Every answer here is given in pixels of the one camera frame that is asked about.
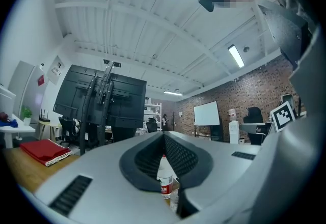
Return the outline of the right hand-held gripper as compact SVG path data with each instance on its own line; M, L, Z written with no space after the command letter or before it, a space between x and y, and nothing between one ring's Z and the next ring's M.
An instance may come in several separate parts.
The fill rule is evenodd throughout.
M295 111L295 103L292 94L285 94L281 96L279 106L270 112L275 131L282 131L285 126L297 119Z

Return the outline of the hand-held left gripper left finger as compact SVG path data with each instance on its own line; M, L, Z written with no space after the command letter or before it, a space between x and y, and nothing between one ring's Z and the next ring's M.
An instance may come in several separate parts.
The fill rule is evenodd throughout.
M38 209L52 223L179 223L156 179L166 139L184 142L155 132L87 152L39 186Z

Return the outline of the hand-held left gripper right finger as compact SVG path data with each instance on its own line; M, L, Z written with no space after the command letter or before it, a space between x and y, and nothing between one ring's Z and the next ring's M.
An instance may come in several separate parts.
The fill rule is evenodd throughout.
M180 181L179 213L164 223L253 223L250 167L261 146L208 141L165 132L165 152Z

